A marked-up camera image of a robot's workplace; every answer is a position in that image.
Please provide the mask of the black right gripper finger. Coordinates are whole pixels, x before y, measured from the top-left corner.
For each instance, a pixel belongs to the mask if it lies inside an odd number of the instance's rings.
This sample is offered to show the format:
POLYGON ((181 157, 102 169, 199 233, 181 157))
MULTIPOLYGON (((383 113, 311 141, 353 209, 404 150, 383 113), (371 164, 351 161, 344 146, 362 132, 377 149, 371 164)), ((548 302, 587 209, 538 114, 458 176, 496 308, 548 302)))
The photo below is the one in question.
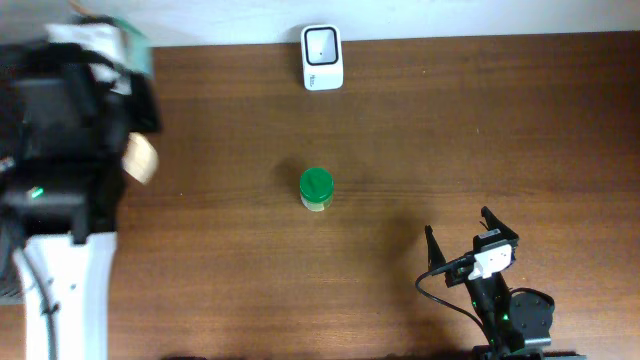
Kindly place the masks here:
POLYGON ((483 243, 499 241, 517 243, 519 241, 519 235, 499 220, 487 206, 481 209, 481 216, 487 225, 487 231, 479 236, 483 243))
POLYGON ((437 243, 433 229, 430 225, 425 226, 426 244, 428 249, 428 272, 442 273, 442 268, 447 261, 437 243))

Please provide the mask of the beige snack bag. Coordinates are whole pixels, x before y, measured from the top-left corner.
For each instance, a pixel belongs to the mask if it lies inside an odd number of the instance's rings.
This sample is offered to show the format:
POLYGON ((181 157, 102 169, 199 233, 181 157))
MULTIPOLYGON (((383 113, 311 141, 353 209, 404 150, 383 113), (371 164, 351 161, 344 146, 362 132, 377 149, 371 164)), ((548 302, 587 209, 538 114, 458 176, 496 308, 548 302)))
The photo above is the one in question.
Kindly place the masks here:
POLYGON ((133 124, 122 167, 139 183, 148 184, 158 170, 159 155, 147 135, 161 131, 161 120, 146 35, 131 23, 110 16, 78 16, 70 23, 49 23, 45 31, 51 44, 78 46, 98 82, 124 97, 133 124))

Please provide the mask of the green lid jar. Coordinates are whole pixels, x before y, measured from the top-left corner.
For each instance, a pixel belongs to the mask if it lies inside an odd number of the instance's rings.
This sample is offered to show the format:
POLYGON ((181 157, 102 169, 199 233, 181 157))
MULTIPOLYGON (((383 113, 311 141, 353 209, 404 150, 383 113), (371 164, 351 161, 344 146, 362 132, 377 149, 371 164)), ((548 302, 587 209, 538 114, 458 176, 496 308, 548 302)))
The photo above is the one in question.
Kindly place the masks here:
POLYGON ((303 205, 312 212, 321 212, 333 200, 334 180, 324 168, 309 168, 300 177, 299 190, 303 205))

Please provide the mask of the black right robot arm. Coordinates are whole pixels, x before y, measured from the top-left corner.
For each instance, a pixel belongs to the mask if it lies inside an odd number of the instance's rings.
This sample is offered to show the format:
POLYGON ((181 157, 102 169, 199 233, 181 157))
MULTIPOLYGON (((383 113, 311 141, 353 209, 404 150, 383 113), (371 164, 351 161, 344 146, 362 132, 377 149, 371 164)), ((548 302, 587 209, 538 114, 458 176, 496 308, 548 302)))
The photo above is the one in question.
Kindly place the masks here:
POLYGON ((550 295, 527 287, 511 288, 502 272, 516 261, 520 237, 488 207, 481 209, 483 233, 473 238, 472 249, 448 261, 431 226, 424 228, 428 248, 428 271, 415 280, 424 297, 470 318, 487 343, 471 351, 473 359, 582 359, 576 352, 547 352, 552 343, 551 327, 555 301, 550 295), (443 275, 447 287, 464 285, 471 312, 429 292, 421 282, 443 275))

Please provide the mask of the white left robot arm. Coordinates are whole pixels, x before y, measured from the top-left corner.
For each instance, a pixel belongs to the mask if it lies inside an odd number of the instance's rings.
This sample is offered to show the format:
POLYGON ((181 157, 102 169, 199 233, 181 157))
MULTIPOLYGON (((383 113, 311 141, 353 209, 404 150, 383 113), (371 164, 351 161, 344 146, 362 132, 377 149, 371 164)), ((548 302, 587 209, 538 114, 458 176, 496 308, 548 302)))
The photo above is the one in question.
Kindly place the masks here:
POLYGON ((1 301, 30 359, 104 359, 123 160, 161 122, 150 78, 94 50, 1 49, 1 301))

